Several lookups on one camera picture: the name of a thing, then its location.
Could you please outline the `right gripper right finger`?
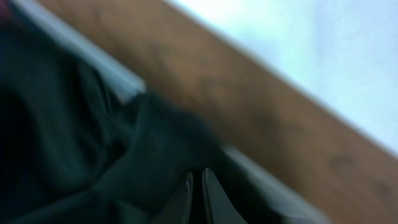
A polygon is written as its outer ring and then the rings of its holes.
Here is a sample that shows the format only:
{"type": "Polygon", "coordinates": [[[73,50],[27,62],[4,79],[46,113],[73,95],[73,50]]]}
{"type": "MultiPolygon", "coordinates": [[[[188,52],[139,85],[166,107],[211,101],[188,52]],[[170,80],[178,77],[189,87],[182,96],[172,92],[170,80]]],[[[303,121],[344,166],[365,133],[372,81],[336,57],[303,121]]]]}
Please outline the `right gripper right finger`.
{"type": "Polygon", "coordinates": [[[202,189],[207,223],[247,224],[234,208],[214,172],[209,168],[202,173],[202,189]]]}

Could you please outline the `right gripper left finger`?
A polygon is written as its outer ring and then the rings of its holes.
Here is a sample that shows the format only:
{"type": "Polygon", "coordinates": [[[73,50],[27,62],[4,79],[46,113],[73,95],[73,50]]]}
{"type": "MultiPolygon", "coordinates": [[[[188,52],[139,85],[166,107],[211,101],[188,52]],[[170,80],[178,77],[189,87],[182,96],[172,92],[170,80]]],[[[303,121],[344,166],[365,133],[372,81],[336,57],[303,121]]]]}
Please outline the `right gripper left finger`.
{"type": "Polygon", "coordinates": [[[150,224],[188,224],[193,196],[193,174],[189,172],[176,186],[163,209],[150,224]]]}

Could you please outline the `large black cloth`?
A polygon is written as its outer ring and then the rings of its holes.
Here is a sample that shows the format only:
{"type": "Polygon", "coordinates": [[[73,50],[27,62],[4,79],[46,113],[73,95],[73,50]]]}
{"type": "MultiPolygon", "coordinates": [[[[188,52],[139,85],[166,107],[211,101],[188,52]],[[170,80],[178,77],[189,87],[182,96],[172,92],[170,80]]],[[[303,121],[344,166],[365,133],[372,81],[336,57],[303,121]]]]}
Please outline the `large black cloth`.
{"type": "Polygon", "coordinates": [[[207,223],[211,169],[248,223],[282,223],[219,140],[153,93],[122,104],[91,65],[11,2],[1,20],[1,222],[150,223],[191,172],[189,223],[207,223]]]}

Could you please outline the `red plaid cloth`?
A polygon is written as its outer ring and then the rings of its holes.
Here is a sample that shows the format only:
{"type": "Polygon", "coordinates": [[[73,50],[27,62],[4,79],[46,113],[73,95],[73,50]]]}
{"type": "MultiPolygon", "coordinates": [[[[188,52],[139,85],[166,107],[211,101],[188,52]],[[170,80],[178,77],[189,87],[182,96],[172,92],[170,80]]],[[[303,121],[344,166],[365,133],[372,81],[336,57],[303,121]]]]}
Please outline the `red plaid cloth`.
{"type": "Polygon", "coordinates": [[[12,12],[9,9],[8,1],[1,0],[0,2],[0,19],[7,20],[12,16],[12,12]]]}

